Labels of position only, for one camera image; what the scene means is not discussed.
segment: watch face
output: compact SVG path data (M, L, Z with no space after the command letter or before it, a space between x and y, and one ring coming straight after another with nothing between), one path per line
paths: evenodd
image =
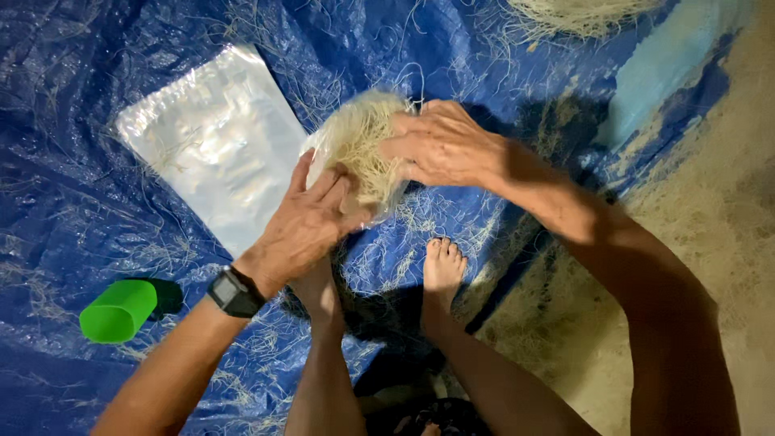
M210 284L207 293L226 314L252 318L264 302L256 298L228 269Z

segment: wrist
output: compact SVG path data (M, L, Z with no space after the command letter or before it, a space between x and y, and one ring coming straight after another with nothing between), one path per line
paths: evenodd
M270 253L257 243L232 263L232 268L256 283L258 292L267 301L275 297L286 282L270 266L269 255Z

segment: hand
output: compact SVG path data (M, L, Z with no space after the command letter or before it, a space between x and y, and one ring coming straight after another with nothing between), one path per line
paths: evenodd
M256 282L267 298L311 269L339 239L360 229L373 216L363 207L347 214L340 212L340 205L355 183L343 164L324 170L307 190L312 156L313 150L301 156L291 176L291 186L263 235L233 263L237 271Z
M519 143L489 133L456 102L433 100L419 116L393 115L395 137L380 144L407 163L401 175L425 185L480 186L500 193L504 182L534 179L548 165Z

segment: toe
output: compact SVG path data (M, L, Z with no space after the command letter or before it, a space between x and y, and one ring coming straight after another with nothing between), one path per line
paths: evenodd
M429 240L426 250L428 251L428 259L438 259L441 251L441 240L438 237Z
M450 252L450 239L448 237L445 237L441 240L441 255L448 254Z

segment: left hand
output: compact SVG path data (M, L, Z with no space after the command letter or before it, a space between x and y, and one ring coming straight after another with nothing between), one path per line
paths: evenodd
M373 216L372 211L363 207L347 214L340 211L340 205L357 182L343 164L324 170L317 182L306 189L313 154L309 150L301 156L291 176L291 186L263 235L232 264L251 277L268 299L277 295L283 285L309 271L337 241L359 230Z

